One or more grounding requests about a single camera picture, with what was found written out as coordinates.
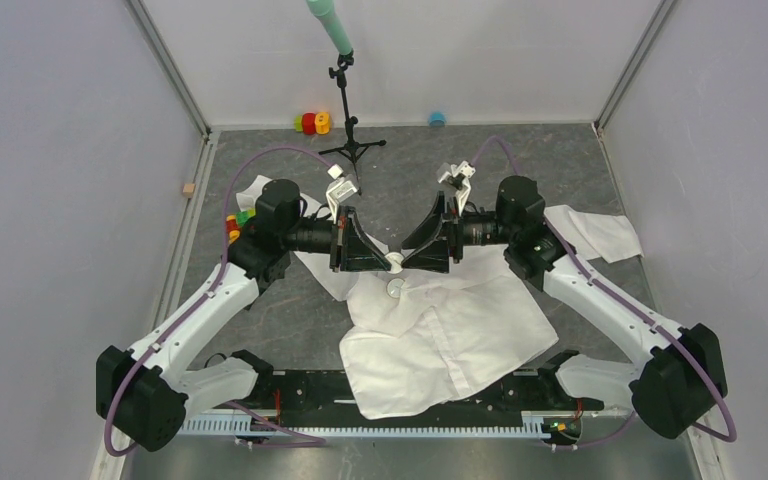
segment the red toy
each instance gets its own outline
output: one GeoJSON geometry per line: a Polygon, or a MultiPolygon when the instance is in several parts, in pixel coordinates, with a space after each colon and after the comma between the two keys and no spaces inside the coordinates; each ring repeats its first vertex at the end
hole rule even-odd
{"type": "Polygon", "coordinates": [[[225,218],[225,231],[228,233],[231,233],[234,230],[239,230],[239,229],[240,227],[237,225],[237,216],[228,215],[228,217],[225,218]]]}
{"type": "Polygon", "coordinates": [[[305,135],[313,135],[316,133],[316,114],[305,113],[302,115],[302,131],[305,135]]]}

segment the small wooden block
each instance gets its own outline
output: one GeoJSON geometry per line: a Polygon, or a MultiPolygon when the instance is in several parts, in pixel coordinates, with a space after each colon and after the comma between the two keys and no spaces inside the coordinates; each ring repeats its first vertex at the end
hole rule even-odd
{"type": "Polygon", "coordinates": [[[185,183],[184,189],[181,191],[181,193],[186,198],[193,198],[193,194],[196,193],[196,184],[195,183],[185,183]]]}

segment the gray floor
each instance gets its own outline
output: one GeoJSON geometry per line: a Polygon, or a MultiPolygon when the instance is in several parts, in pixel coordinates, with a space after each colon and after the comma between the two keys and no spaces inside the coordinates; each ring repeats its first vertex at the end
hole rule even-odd
{"type": "MultiPolygon", "coordinates": [[[[366,128],[357,130],[360,141],[384,138],[388,144],[373,147],[363,157],[363,196],[354,196],[348,202],[357,207],[364,230],[397,247],[428,213],[439,189],[434,173],[440,164],[471,159],[493,134],[501,135],[511,144],[521,171],[538,182],[547,205],[568,204],[584,212],[621,213],[607,164],[589,125],[366,128]]],[[[186,299],[198,288],[219,259],[224,235],[221,203],[231,177],[243,160],[267,146],[293,144],[320,150],[343,141],[341,130],[312,137],[290,130],[223,133],[181,298],[186,299]]],[[[498,146],[490,147],[485,155],[472,179],[470,199],[478,206],[492,209],[499,182],[513,172],[498,146]]],[[[344,168],[350,168],[348,161],[339,155],[333,158],[344,168]]],[[[324,167],[315,160],[281,152],[252,164],[243,173],[235,191],[243,190],[258,174],[291,179],[302,191],[320,200],[330,181],[324,167]]],[[[594,264],[611,281],[643,303],[651,304],[638,260],[594,264]]],[[[539,365],[566,348],[604,360],[625,359],[607,337],[572,309],[539,292],[533,291],[533,294],[560,341],[531,365],[539,365]]],[[[232,319],[208,344],[194,366],[200,366],[215,352],[246,348],[277,368],[340,369],[337,346],[351,326],[345,303],[334,301],[294,258],[287,278],[270,287],[250,311],[232,319]]]]}
{"type": "MultiPolygon", "coordinates": [[[[434,172],[442,162],[472,157],[490,135],[514,148],[524,174],[537,180],[549,205],[566,203],[586,212],[617,214],[620,205],[605,159],[587,125],[359,129],[359,140],[385,138],[361,161],[364,195],[354,197],[364,229],[398,245],[430,208],[438,186],[434,172]]],[[[223,133],[220,137],[182,298],[206,278],[219,258],[224,227],[220,201],[234,170],[252,153],[271,145],[305,145],[318,150],[342,142],[342,131],[305,137],[291,131],[223,133]]],[[[492,147],[473,177],[471,199],[492,208],[498,183],[510,171],[498,147],[492,147]]],[[[235,191],[257,175],[289,178],[321,198],[329,181],[317,162],[295,154],[263,158],[243,175],[235,191]]],[[[637,260],[613,265],[594,262],[613,282],[651,304],[637,260]]],[[[592,357],[623,360],[604,335],[566,306],[533,292],[558,332],[560,341],[531,363],[574,348],[592,357]]],[[[249,312],[232,319],[196,360],[198,368],[215,352],[247,348],[278,368],[340,369],[338,343],[351,327],[346,305],[331,299],[300,262],[249,312]]],[[[585,440],[616,429],[617,420],[586,418],[585,440]]],[[[126,478],[134,480],[286,478],[380,479],[692,479],[698,471],[685,436],[670,441],[639,421],[604,447],[552,454],[526,440],[333,440],[323,449],[249,452],[230,439],[178,437],[157,453],[131,456],[126,478]]]]}

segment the black tripod base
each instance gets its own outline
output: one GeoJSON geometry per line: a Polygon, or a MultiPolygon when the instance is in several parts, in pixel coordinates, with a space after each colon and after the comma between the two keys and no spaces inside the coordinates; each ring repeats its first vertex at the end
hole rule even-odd
{"type": "Polygon", "coordinates": [[[363,194],[363,188],[361,187],[360,172],[358,172],[357,163],[360,157],[369,149],[369,147],[383,147],[387,145],[387,140],[379,140],[377,142],[358,143],[354,141],[346,142],[342,147],[329,148],[319,152],[320,155],[327,155],[329,153],[339,153],[340,155],[349,159],[352,162],[352,168],[355,171],[355,177],[358,179],[358,195],[363,194]]]}

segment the white bracket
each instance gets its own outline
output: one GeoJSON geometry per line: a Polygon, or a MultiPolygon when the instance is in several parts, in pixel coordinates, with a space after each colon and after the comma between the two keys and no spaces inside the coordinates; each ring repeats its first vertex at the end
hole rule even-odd
{"type": "Polygon", "coordinates": [[[469,179],[475,175],[475,167],[469,164],[469,162],[461,162],[460,165],[449,165],[444,163],[437,169],[437,183],[448,183],[453,185],[452,181],[459,176],[460,186],[455,187],[455,201],[458,204],[458,214],[463,214],[463,209],[466,206],[466,202],[469,199],[469,193],[472,191],[472,186],[469,184],[469,179]]]}
{"type": "Polygon", "coordinates": [[[181,375],[178,384],[170,386],[189,397],[184,403],[189,419],[229,400],[248,397],[255,381],[257,372],[251,365],[239,358],[229,358],[218,365],[187,372],[181,375]]]}
{"type": "Polygon", "coordinates": [[[334,223],[337,223],[337,207],[358,191],[353,180],[354,175],[338,177],[325,189],[325,199],[328,201],[328,209],[331,211],[331,220],[334,223]]]}
{"type": "Polygon", "coordinates": [[[558,368],[555,377],[567,395],[573,398],[595,398],[605,406],[632,409],[628,384],[640,376],[640,370],[630,363],[595,360],[576,355],[558,368]]]}

